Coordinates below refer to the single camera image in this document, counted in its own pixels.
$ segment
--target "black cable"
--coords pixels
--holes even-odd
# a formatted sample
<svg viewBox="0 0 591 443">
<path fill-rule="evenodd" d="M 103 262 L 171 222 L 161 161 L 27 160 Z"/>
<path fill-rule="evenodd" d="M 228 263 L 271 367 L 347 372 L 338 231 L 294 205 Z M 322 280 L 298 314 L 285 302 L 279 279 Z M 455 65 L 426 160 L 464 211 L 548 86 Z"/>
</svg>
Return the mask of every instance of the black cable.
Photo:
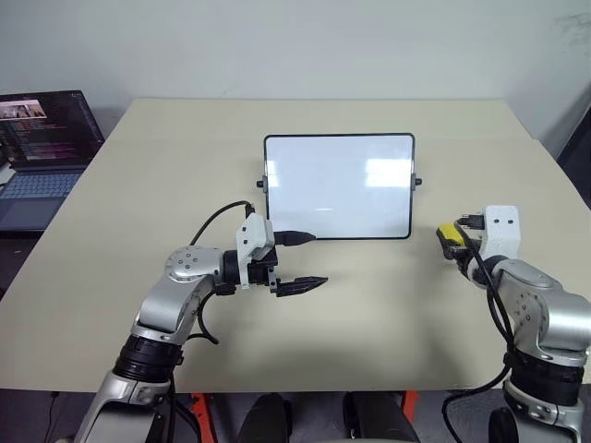
<svg viewBox="0 0 591 443">
<path fill-rule="evenodd" d="M 52 414 L 54 412 L 55 399 L 57 399 L 57 397 L 59 396 L 59 392 L 53 391 L 51 395 L 52 395 L 52 402 L 49 405 L 49 423 L 47 424 L 47 429 L 45 430 L 45 437 L 43 438 L 43 443 L 47 443 L 47 440 L 50 437 L 50 431 L 52 429 L 52 423 L 54 421 Z"/>
<path fill-rule="evenodd" d="M 205 309 L 205 304 L 214 296 L 214 293 L 208 293 L 199 306 L 197 308 L 197 323 L 199 324 L 199 328 L 201 329 L 201 333 L 199 334 L 191 334 L 187 337 L 187 341 L 192 339 L 206 339 L 211 341 L 213 344 L 219 344 L 220 341 L 216 339 L 207 329 L 205 323 L 203 321 L 203 309 Z"/>
<path fill-rule="evenodd" d="M 251 207 L 252 208 L 252 204 L 249 201 L 246 200 L 240 200 L 240 201 L 235 201 L 234 203 L 230 203 L 229 205 L 225 205 L 223 208 L 219 208 L 218 210 L 216 210 L 215 212 L 213 212 L 213 214 L 210 216 L 209 219 L 207 219 L 205 221 L 205 223 L 203 223 L 203 226 L 201 226 L 199 228 L 199 230 L 197 231 L 197 233 L 195 234 L 195 236 L 193 237 L 193 240 L 191 240 L 191 243 L 189 243 L 190 245 L 194 245 L 195 243 L 197 243 L 197 241 L 199 240 L 199 238 L 201 237 L 201 235 L 203 234 L 203 231 L 205 231 L 205 229 L 210 225 L 211 222 L 213 222 L 213 220 L 215 220 L 215 218 L 220 215 L 222 212 L 225 212 L 231 208 L 235 208 L 236 206 L 246 206 Z"/>
<path fill-rule="evenodd" d="M 509 371 L 510 371 L 510 367 L 508 367 L 506 365 L 502 369 L 502 371 L 486 385 L 482 385 L 479 388 L 470 389 L 465 392 L 460 392 L 457 394 L 450 395 L 447 399 L 445 399 L 443 401 L 443 405 L 441 406 L 441 413 L 443 414 L 443 421 L 445 422 L 445 425 L 447 426 L 448 430 L 450 431 L 450 434 L 452 434 L 453 439 L 457 443 L 462 443 L 462 440 L 460 439 L 460 437 L 457 435 L 457 433 L 453 429 L 452 422 L 450 422 L 450 417 L 448 416 L 448 413 L 447 413 L 447 409 L 448 409 L 448 406 L 450 405 L 450 403 L 452 403 L 453 401 L 460 400 L 465 397 L 472 397 L 473 395 L 477 395 L 477 394 L 480 394 L 486 390 L 494 388 L 499 383 L 501 383 L 505 377 L 507 377 L 507 374 L 509 374 Z"/>
<path fill-rule="evenodd" d="M 493 320 L 495 326 L 497 327 L 497 329 L 499 330 L 503 339 L 506 342 L 507 352 L 512 353 L 513 348 L 514 348 L 513 329 L 511 327 L 511 322 L 509 321 L 509 316 L 507 315 L 507 311 L 505 309 L 505 306 L 502 303 L 501 296 L 499 295 L 499 290 L 497 288 L 497 285 L 492 280 L 492 276 L 490 275 L 490 272 L 488 272 L 488 269 L 484 264 L 484 260 L 480 256 L 480 253 L 478 252 L 476 245 L 472 241 L 472 238 L 470 238 L 470 236 L 465 232 L 464 228 L 462 228 L 462 226 L 460 225 L 460 223 L 458 221 L 455 221 L 453 223 L 453 226 L 455 227 L 455 229 L 458 231 L 458 233 L 464 239 L 464 243 L 465 243 L 466 247 L 470 250 L 470 252 L 474 256 L 474 259 L 476 260 L 476 263 L 480 267 L 480 270 L 482 270 L 482 273 L 484 274 L 485 280 L 487 282 L 488 310 L 490 311 L 490 315 L 492 316 L 492 320 Z M 479 388 L 474 388 L 474 389 L 470 389 L 470 390 L 467 390 L 467 391 L 464 391 L 464 392 L 461 392 L 458 394 L 453 394 L 443 401 L 443 405 L 441 406 L 441 413 L 443 414 L 443 421 L 445 422 L 445 425 L 447 426 L 448 430 L 450 431 L 450 434 L 452 434 L 453 439 L 457 443 L 462 443 L 462 440 L 460 439 L 458 434 L 455 432 L 455 429 L 453 429 L 452 422 L 450 421 L 450 418 L 448 416 L 449 405 L 454 401 L 457 401 L 457 400 L 460 400 L 460 399 L 466 398 L 466 397 L 472 397 L 472 396 L 480 394 L 486 390 L 494 388 L 499 383 L 501 383 L 505 377 L 507 377 L 507 374 L 509 374 L 510 370 L 511 370 L 510 367 L 505 365 L 503 367 L 503 369 L 501 370 L 501 372 L 496 377 L 494 377 L 489 383 L 482 385 Z"/>
<path fill-rule="evenodd" d="M 167 443 L 175 443 L 175 376 L 170 375 L 170 387 L 168 388 L 168 401 L 170 402 L 170 411 L 168 415 L 168 434 L 166 436 Z"/>
<path fill-rule="evenodd" d="M 197 438 L 197 443 L 201 443 L 201 426 L 199 425 L 197 417 L 179 400 L 175 401 L 175 408 L 180 417 L 185 420 L 191 429 L 193 429 L 195 437 Z"/>
</svg>

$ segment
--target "laptop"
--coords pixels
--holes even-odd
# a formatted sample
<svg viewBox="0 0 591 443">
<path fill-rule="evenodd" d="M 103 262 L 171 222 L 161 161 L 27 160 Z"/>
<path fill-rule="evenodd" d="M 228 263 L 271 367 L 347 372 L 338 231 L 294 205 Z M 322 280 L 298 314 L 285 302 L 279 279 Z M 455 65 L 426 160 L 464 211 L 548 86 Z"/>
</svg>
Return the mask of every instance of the laptop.
<svg viewBox="0 0 591 443">
<path fill-rule="evenodd" d="M 103 142 L 79 90 L 0 95 L 0 236 L 40 235 Z"/>
</svg>

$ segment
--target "beige tabletop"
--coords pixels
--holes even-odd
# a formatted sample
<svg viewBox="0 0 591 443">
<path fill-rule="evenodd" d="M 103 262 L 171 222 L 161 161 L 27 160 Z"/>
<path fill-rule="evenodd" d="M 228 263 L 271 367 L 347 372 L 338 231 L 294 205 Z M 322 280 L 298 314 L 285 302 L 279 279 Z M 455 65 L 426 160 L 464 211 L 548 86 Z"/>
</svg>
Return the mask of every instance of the beige tabletop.
<svg viewBox="0 0 591 443">
<path fill-rule="evenodd" d="M 166 257 L 222 205 L 248 199 L 267 134 L 413 132 L 413 233 L 279 247 L 284 279 L 317 290 L 215 297 L 220 339 L 191 341 L 179 391 L 448 389 L 488 381 L 503 346 L 485 295 L 446 262 L 437 226 L 520 209 L 521 257 L 591 294 L 590 211 L 503 102 L 135 101 L 0 302 L 0 388 L 96 390 Z M 235 248 L 243 211 L 203 245 Z M 591 381 L 586 371 L 585 381 Z"/>
</svg>

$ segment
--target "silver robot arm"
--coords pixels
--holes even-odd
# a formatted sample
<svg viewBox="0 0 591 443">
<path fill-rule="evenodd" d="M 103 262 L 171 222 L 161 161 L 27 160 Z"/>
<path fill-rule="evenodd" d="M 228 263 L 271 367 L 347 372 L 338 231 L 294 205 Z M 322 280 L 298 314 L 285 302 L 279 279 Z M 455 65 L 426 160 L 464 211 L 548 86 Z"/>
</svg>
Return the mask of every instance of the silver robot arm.
<svg viewBox="0 0 591 443">
<path fill-rule="evenodd" d="M 488 206 L 467 215 L 460 226 L 476 230 L 473 242 L 513 320 L 513 346 L 505 355 L 511 375 L 504 381 L 510 408 L 491 415 L 494 441 L 582 441 L 585 407 L 578 398 L 587 348 L 591 344 L 591 304 L 567 293 L 539 269 L 517 259 L 521 240 L 516 207 Z M 470 248 L 449 226 L 438 230 L 446 258 L 479 287 L 487 279 Z"/>
<path fill-rule="evenodd" d="M 240 284 L 268 285 L 278 296 L 303 293 L 328 279 L 305 277 L 281 283 L 275 277 L 277 244 L 298 245 L 314 237 L 273 234 L 271 223 L 251 212 L 236 231 L 237 249 L 189 245 L 166 259 L 160 280 L 137 314 L 115 367 L 97 392 L 75 437 L 77 443 L 160 441 L 164 419 L 156 407 L 183 362 L 182 346 L 197 319 L 199 305 L 211 294 L 228 295 Z"/>
</svg>

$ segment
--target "yellow object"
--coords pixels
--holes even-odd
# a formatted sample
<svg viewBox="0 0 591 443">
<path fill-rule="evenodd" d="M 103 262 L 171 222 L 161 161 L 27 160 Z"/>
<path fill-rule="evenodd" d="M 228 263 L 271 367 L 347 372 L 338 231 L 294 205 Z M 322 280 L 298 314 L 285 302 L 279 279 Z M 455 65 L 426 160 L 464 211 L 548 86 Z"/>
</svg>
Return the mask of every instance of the yellow object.
<svg viewBox="0 0 591 443">
<path fill-rule="evenodd" d="M 441 232 L 443 238 L 446 240 L 452 240 L 453 242 L 457 243 L 458 246 L 464 246 L 464 239 L 460 233 L 458 233 L 458 230 L 455 229 L 453 223 L 440 224 L 438 231 Z"/>
</svg>

